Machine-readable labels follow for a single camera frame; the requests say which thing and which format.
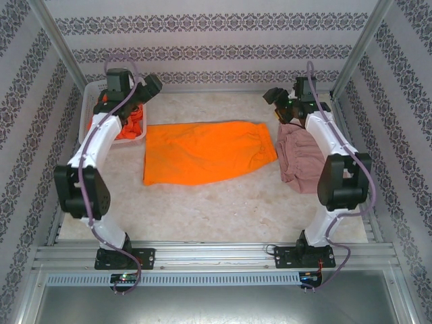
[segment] patterned wall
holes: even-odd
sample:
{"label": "patterned wall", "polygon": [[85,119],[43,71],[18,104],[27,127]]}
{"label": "patterned wall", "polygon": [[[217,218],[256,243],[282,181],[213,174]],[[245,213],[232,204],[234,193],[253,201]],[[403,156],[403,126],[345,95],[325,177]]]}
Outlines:
{"label": "patterned wall", "polygon": [[81,94],[25,0],[0,5],[0,323],[57,210],[53,168],[78,133]]}
{"label": "patterned wall", "polygon": [[432,323],[432,7],[395,1],[340,98],[373,158],[375,212],[394,242],[421,323]]}
{"label": "patterned wall", "polygon": [[165,90],[291,85],[313,59],[329,90],[377,0],[50,0],[47,7],[88,81],[127,53]]}

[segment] wire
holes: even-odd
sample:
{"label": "wire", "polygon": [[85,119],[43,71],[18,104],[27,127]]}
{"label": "wire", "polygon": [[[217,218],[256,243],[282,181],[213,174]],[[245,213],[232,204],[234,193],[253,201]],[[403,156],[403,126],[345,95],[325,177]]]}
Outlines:
{"label": "wire", "polygon": [[322,277],[323,276],[323,261],[321,259],[318,260],[318,277]]}
{"label": "wire", "polygon": [[286,123],[286,125],[294,125],[294,126],[298,126],[298,127],[300,127],[300,128],[302,128],[303,130],[305,129],[303,126],[301,126],[301,125],[299,125],[299,124],[296,124],[296,123]]}
{"label": "wire", "polygon": [[96,127],[92,130],[92,132],[90,133],[90,135],[88,136],[87,141],[84,143],[84,148],[82,149],[82,154],[80,157],[80,163],[78,165],[78,179],[79,179],[79,183],[80,183],[80,187],[81,187],[81,193],[82,193],[82,198],[84,199],[84,205],[86,207],[86,212],[87,212],[87,216],[88,216],[88,225],[90,226],[90,229],[93,233],[93,235],[95,236],[95,238],[103,243],[104,245],[108,246],[109,248],[112,248],[113,250],[122,253],[123,255],[126,255],[128,258],[131,258],[135,263],[136,266],[138,268],[137,270],[137,278],[136,281],[134,283],[133,286],[131,286],[128,290],[126,290],[125,292],[118,292],[115,287],[117,286],[117,283],[114,284],[113,290],[115,294],[121,294],[121,295],[126,295],[130,292],[132,292],[136,286],[139,284],[140,280],[141,280],[141,264],[140,261],[138,261],[138,259],[133,256],[132,254],[112,245],[111,243],[107,242],[106,240],[104,240],[102,237],[100,237],[100,235],[98,235],[98,233],[96,232],[95,229],[95,219],[93,218],[93,213],[92,213],[92,207],[91,207],[91,203],[90,203],[90,199],[88,197],[88,193],[87,193],[87,189],[86,186],[84,185],[84,177],[82,175],[82,168],[84,165],[84,160],[86,158],[86,153],[87,153],[87,149],[90,146],[91,140],[93,139],[93,137],[95,137],[95,134],[99,131],[101,125],[108,119],[110,118],[117,110],[119,110],[125,103],[128,102],[128,100],[130,99],[130,97],[134,94],[136,87],[138,86],[138,70],[136,69],[135,63],[130,59],[130,57],[128,57],[127,55],[111,55],[105,62],[104,64],[104,71],[105,74],[107,73],[107,65],[108,63],[114,58],[114,57],[125,57],[131,64],[132,67],[134,68],[134,73],[135,73],[135,80],[134,80],[134,87],[131,89],[130,93],[127,95],[127,97],[121,102],[119,103],[117,106],[115,106],[115,108],[113,108],[113,110],[111,110],[104,118],[102,118],[102,120],[96,125]]}
{"label": "wire", "polygon": [[275,248],[279,248],[277,245],[274,245],[274,244],[268,244],[266,247],[265,247],[265,252],[268,254],[268,255],[271,255],[271,256],[273,256],[273,257],[275,257],[275,254],[274,253],[270,253],[269,252],[269,246],[274,246]]}
{"label": "wire", "polygon": [[321,104],[319,102],[317,91],[316,91],[316,89],[315,89],[315,87],[313,85],[313,82],[312,82],[312,76],[313,76],[313,73],[314,73],[314,66],[313,66],[312,61],[308,61],[307,62],[306,68],[307,68],[307,76],[308,76],[308,82],[309,82],[310,89],[312,90],[313,97],[315,98],[315,101],[317,102],[318,109],[321,112],[321,115],[323,116],[323,119],[324,119],[325,123],[330,127],[331,131],[334,133],[335,137],[337,138],[337,141],[339,142],[339,144],[344,148],[344,150],[352,157],[352,159],[362,169],[362,171],[366,175],[366,178],[369,181],[369,184],[371,185],[371,203],[369,204],[369,206],[365,210],[363,210],[363,211],[361,211],[359,213],[342,213],[342,214],[338,215],[330,223],[329,227],[325,231],[325,239],[329,242],[329,244],[331,244],[333,246],[336,246],[338,248],[345,248],[348,251],[348,253],[347,253],[346,258],[344,259],[344,261],[339,265],[339,267],[336,269],[336,271],[333,273],[333,275],[331,275],[331,277],[329,279],[327,279],[324,283],[322,283],[319,287],[316,288],[316,290],[319,290],[319,289],[325,287],[329,282],[331,282],[331,280],[334,279],[334,277],[341,271],[341,269],[343,267],[345,267],[345,264],[348,262],[348,259],[351,257],[351,249],[350,249],[349,246],[346,246],[346,245],[343,245],[343,244],[340,244],[340,243],[335,243],[335,242],[333,242],[333,241],[330,240],[330,231],[331,231],[331,229],[338,222],[338,220],[341,219],[341,218],[343,218],[343,217],[362,216],[362,215],[367,214],[369,211],[371,211],[372,208],[375,206],[375,202],[377,200],[377,191],[375,189],[375,184],[373,182],[372,176],[369,173],[369,171],[367,170],[367,168],[365,167],[365,165],[345,145],[344,141],[342,140],[342,138],[338,134],[338,131],[335,129],[335,127],[333,126],[333,124],[329,121],[328,117],[324,113],[324,109],[322,108],[322,106],[321,106]]}

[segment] metal bracket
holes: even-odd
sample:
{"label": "metal bracket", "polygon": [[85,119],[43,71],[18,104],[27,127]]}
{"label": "metal bracket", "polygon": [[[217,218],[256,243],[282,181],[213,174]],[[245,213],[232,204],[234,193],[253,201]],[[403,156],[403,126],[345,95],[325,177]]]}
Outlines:
{"label": "metal bracket", "polygon": [[277,269],[292,268],[318,268],[322,262],[322,268],[336,267],[335,256],[330,245],[315,248],[307,244],[302,231],[296,246],[275,246],[274,253]]}
{"label": "metal bracket", "polygon": [[[133,248],[132,255],[136,257],[141,264],[142,270],[153,270],[155,265],[155,254],[154,248]],[[131,259],[131,263],[127,267],[119,266],[118,264],[111,264],[103,262],[103,259],[96,258],[94,262],[94,268],[96,270],[137,270],[136,263]]]}

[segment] gray metal floor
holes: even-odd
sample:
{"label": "gray metal floor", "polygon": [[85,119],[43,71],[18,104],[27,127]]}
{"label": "gray metal floor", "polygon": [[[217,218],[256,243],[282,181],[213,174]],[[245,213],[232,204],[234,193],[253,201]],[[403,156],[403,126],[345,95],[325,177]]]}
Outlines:
{"label": "gray metal floor", "polygon": [[40,324],[397,323],[381,271],[345,271],[316,294],[296,286],[46,287]]}

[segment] orange item in basket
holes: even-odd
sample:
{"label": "orange item in basket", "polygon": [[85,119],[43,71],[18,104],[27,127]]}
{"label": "orange item in basket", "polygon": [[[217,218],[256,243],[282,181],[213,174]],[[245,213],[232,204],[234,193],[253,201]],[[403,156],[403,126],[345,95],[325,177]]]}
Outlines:
{"label": "orange item in basket", "polygon": [[265,124],[148,126],[144,184],[208,184],[242,176],[276,158]]}
{"label": "orange item in basket", "polygon": [[[107,95],[103,96],[102,101],[103,102],[107,101]],[[142,134],[140,121],[142,120],[143,114],[144,112],[143,112],[142,105],[139,105],[138,110],[133,111],[130,114],[126,124],[123,126],[120,134],[118,134],[115,139],[134,140],[135,137],[140,136]],[[92,126],[92,119],[90,119],[90,122],[87,125],[87,130],[89,130],[91,126]]]}

